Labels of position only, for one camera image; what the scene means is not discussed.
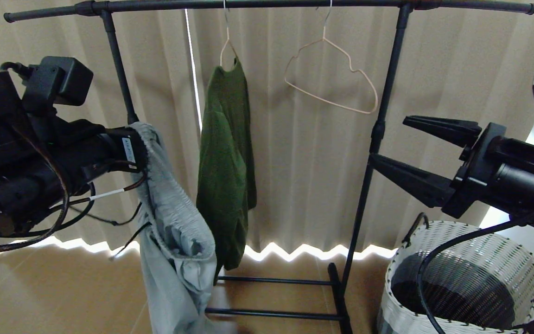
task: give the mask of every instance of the light under curtain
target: light under curtain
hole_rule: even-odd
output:
[[[46,55],[76,57],[95,73],[82,107],[59,106],[67,120],[88,118],[106,127],[127,122],[125,106],[100,19],[58,17],[6,23],[4,12],[70,6],[73,0],[0,0],[0,63],[38,64]],[[302,244],[322,250],[348,245],[375,114],[324,104],[284,83],[284,69],[299,47],[322,36],[328,8],[231,9],[229,28],[248,81],[258,205],[250,212],[248,243],[271,242],[292,252]],[[396,8],[333,8],[327,36],[351,56],[382,94],[396,25]],[[135,110],[161,131],[174,174],[195,198],[199,164],[198,95],[219,65],[225,41],[221,9],[113,15]],[[197,72],[193,74],[191,53]],[[225,68],[233,61],[224,54]],[[358,109],[371,108],[373,94],[360,74],[330,47],[303,51],[288,79],[308,91]],[[381,154],[447,177],[458,167],[456,146],[401,125],[405,116],[439,116],[508,127],[525,139],[534,123],[534,15],[439,8],[413,13],[388,109]],[[97,181],[99,192],[129,184],[120,173]],[[97,201],[93,213],[123,220],[137,205],[135,194]],[[362,223],[358,250],[389,249],[425,208],[377,173]],[[460,219],[479,224],[487,207],[474,205]],[[135,224],[121,228],[88,219],[57,233],[61,240],[124,243]]]

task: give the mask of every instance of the green garment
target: green garment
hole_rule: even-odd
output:
[[[237,268],[246,245],[248,210],[257,205],[250,107],[242,64],[216,67],[210,79],[201,131],[197,209],[216,240],[216,279]]]

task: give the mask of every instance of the floor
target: floor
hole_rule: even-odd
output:
[[[345,257],[333,258],[343,268]],[[327,265],[303,254],[292,262],[271,254],[245,256],[228,275],[328,279]],[[371,254],[354,262],[346,299],[354,333],[373,332],[388,260]],[[214,307],[332,313],[330,288],[277,283],[220,283]],[[337,322],[265,317],[214,317],[241,334],[338,334]],[[111,261],[107,251],[56,245],[0,254],[0,334],[150,334],[140,258],[129,250]]]

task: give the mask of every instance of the black clothes rack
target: black clothes rack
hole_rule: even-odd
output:
[[[407,28],[407,20],[413,10],[428,10],[439,7],[449,8],[469,8],[469,9],[487,9],[494,11],[507,11],[513,13],[526,13],[532,15],[534,13],[534,4],[522,4],[495,0],[227,0],[226,6],[228,8],[259,8],[259,7],[313,7],[313,6],[392,6],[399,8],[399,17],[397,19],[396,32],[394,36],[394,43],[390,61],[388,64],[388,72],[386,82],[384,83],[384,91],[380,101],[380,109],[377,120],[372,129],[371,143],[369,147],[370,154],[376,154],[379,151],[381,141],[384,136],[385,118],[388,111],[388,102],[390,102],[390,93],[393,89],[394,78],[397,72],[399,63],[399,56],[401,55],[401,47],[403,45],[403,38],[405,37],[405,29]],[[84,16],[99,16],[104,23],[104,29],[108,34],[108,42],[110,44],[110,51],[113,55],[114,66],[116,67],[119,84],[121,85],[121,92],[125,100],[127,108],[127,120],[129,123],[138,120],[131,100],[131,93],[129,92],[129,85],[127,84],[127,77],[125,76],[125,68],[123,68],[123,61],[121,60],[121,52],[117,43],[116,33],[114,31],[114,23],[112,13],[126,12],[126,11],[148,11],[148,10],[163,10],[163,9],[203,9],[203,8],[224,8],[224,0],[126,0],[126,1],[84,1],[74,6],[64,6],[47,9],[37,9],[33,11],[24,11],[19,13],[5,13],[4,18],[9,23],[15,21],[22,21],[25,19],[38,19],[43,17],[57,17],[63,15],[84,15]],[[350,269],[356,251],[356,244],[358,241],[358,233],[360,232],[360,225],[362,224],[362,217],[368,197],[369,186],[372,180],[373,167],[368,163],[365,173],[364,181],[362,183],[362,190],[360,192],[360,199],[358,201],[358,208],[356,211],[356,219],[354,221],[354,230],[350,241],[350,249],[345,262],[343,270],[343,278],[340,280],[337,274],[337,267],[334,263],[329,264],[329,281],[307,281],[298,279],[274,279],[262,277],[237,277],[237,276],[221,276],[219,277],[225,281],[242,281],[242,282],[257,282],[257,283],[288,283],[288,284],[306,284],[306,285],[327,285],[333,290],[333,298],[335,300],[335,307],[337,313],[301,313],[301,312],[284,312],[284,311],[270,311],[261,309],[223,309],[223,308],[208,308],[206,313],[218,315],[258,315],[263,317],[284,317],[284,318],[299,318],[311,319],[320,321],[338,321],[342,334],[351,334],[350,317],[345,306],[345,290],[347,288],[348,279],[350,277]]]

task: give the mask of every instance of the white wicker basket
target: white wicker basket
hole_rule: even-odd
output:
[[[423,311],[415,313],[398,299],[413,306],[408,301],[417,300],[415,275],[424,257],[445,241],[476,230],[479,229],[467,224],[438,220],[430,222],[429,227],[419,226],[411,236],[406,237],[386,273],[378,318],[379,334],[436,332]],[[397,290],[400,283],[403,284],[401,287],[413,285],[410,285],[411,289]],[[437,312],[442,310],[452,309],[449,313],[451,321],[437,317],[441,327],[449,334],[505,333],[504,329],[507,333],[523,333],[522,329],[511,329],[512,326],[534,319],[534,258],[521,245],[500,235],[475,238],[446,250],[428,266],[424,284],[432,287],[426,292],[431,294],[426,301],[432,310],[436,303],[435,315],[438,316]],[[394,289],[400,292],[397,298]],[[458,300],[442,295],[443,289],[450,292],[447,295],[457,295]],[[504,299],[507,300],[504,305],[495,305],[496,301]],[[483,321],[494,321],[494,324],[500,321],[504,324],[506,321],[506,325],[483,328],[455,321],[465,317],[467,312],[475,313],[477,320],[483,318]]]

